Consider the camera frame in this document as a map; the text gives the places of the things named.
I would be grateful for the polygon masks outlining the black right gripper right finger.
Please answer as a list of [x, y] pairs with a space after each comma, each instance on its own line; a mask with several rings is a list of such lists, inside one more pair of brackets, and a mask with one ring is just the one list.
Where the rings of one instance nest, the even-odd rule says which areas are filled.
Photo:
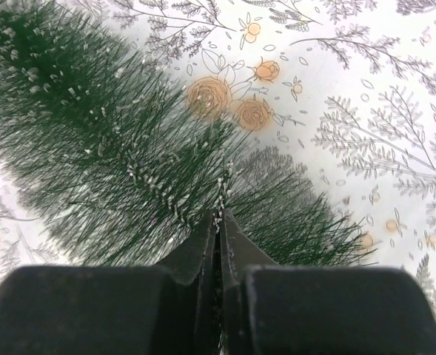
[[405, 271], [280, 266], [229, 211], [219, 240], [229, 354], [436, 354], [435, 317]]

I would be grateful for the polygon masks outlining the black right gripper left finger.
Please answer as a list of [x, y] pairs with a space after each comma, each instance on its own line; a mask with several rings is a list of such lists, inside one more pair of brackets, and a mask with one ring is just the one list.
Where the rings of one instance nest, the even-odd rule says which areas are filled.
[[216, 354], [215, 227], [153, 266], [29, 266], [0, 285], [0, 354]]

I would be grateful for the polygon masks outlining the small green christmas tree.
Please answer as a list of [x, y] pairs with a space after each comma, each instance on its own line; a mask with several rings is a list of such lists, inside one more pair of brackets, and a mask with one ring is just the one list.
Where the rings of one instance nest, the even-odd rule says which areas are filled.
[[85, 13], [0, 1], [0, 164], [72, 258], [152, 263], [230, 210], [277, 263], [360, 261], [360, 227], [237, 121]]

